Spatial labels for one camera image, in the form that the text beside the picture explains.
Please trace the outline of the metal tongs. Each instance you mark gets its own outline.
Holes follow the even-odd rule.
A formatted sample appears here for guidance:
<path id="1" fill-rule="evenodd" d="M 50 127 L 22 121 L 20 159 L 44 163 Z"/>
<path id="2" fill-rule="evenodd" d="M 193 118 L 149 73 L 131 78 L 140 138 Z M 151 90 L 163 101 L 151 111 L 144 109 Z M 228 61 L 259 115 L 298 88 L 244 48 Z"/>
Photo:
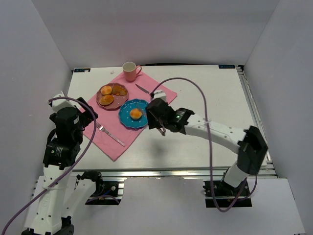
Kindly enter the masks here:
<path id="1" fill-rule="evenodd" d="M 142 114 L 144 117 L 146 116 L 146 115 L 145 115 L 145 111 L 142 110 L 138 104 L 136 105 L 136 108 L 141 112 L 141 114 Z M 166 135 L 166 129 L 164 128 L 164 126 L 163 126 L 163 124 L 162 124 L 162 121 L 161 121 L 160 119 L 157 119 L 157 121 L 158 121 L 159 124 L 160 124 L 160 128 L 157 128 L 157 130 L 158 130 L 163 136 L 165 136 L 165 135 Z"/>

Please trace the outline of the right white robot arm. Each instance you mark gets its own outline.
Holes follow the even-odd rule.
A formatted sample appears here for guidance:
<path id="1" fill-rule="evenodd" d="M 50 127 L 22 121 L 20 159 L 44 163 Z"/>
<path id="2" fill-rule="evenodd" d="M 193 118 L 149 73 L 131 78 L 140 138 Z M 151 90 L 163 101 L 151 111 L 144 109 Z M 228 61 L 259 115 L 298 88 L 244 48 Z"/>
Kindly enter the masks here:
<path id="1" fill-rule="evenodd" d="M 157 129 L 162 135 L 166 130 L 203 139 L 211 139 L 237 154 L 235 163 L 224 173 L 221 182 L 214 185 L 216 195 L 232 195 L 249 175 L 259 173 L 268 146 L 255 126 L 248 129 L 228 127 L 217 122 L 208 122 L 193 111 L 174 110 L 167 102 L 156 98 L 146 107 L 149 129 Z"/>

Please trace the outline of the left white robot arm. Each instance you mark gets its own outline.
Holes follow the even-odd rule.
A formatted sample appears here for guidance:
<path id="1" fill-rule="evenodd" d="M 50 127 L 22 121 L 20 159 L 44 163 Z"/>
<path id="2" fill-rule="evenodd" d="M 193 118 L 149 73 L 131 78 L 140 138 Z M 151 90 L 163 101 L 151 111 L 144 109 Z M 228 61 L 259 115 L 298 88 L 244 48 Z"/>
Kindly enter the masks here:
<path id="1" fill-rule="evenodd" d="M 43 191 L 34 197 L 39 201 L 37 212 L 23 235 L 60 235 L 73 227 L 70 217 L 62 215 L 66 186 L 74 166 L 81 160 L 78 154 L 83 131 L 90 123 L 96 122 L 98 115 L 82 97 L 75 102 L 83 107 L 83 112 L 71 101 L 73 98 L 61 96 L 49 101 L 54 109 L 49 118 L 55 129 L 50 132 L 46 143 Z"/>

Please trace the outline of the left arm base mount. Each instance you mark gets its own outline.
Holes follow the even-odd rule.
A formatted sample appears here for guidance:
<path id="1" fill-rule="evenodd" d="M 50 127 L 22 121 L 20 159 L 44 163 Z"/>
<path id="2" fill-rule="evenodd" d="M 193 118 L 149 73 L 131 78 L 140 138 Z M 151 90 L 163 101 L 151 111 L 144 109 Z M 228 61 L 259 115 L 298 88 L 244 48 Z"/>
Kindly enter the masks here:
<path id="1" fill-rule="evenodd" d="M 98 171 L 85 171 L 76 176 L 77 188 L 83 180 L 92 181 L 95 185 L 95 192 L 88 198 L 86 205 L 119 205 L 121 199 L 118 199 L 118 182 L 104 181 L 102 174 Z"/>

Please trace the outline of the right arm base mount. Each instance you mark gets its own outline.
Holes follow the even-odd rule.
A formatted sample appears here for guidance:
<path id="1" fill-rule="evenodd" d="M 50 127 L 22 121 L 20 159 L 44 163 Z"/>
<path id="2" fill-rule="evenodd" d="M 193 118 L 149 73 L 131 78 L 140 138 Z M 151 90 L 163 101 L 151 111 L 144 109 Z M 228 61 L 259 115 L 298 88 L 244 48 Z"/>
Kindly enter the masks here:
<path id="1" fill-rule="evenodd" d="M 223 184 L 221 181 L 213 181 L 213 186 L 214 186 L 214 193 L 215 193 L 216 201 L 222 209 L 226 209 L 227 207 L 231 205 L 232 201 L 235 199 L 240 189 L 242 188 L 242 184 L 240 184 L 236 188 L 232 188 L 230 186 L 227 186 L 226 184 Z M 202 188 L 203 188 L 203 193 L 205 195 L 206 207 L 214 208 L 215 204 L 212 198 L 210 181 L 204 181 Z M 252 201 L 251 201 L 250 196 L 251 196 L 250 188 L 248 186 L 248 183 L 245 182 L 244 188 L 241 191 L 241 194 L 238 197 L 236 203 L 233 205 L 233 207 L 234 208 L 252 207 Z"/>

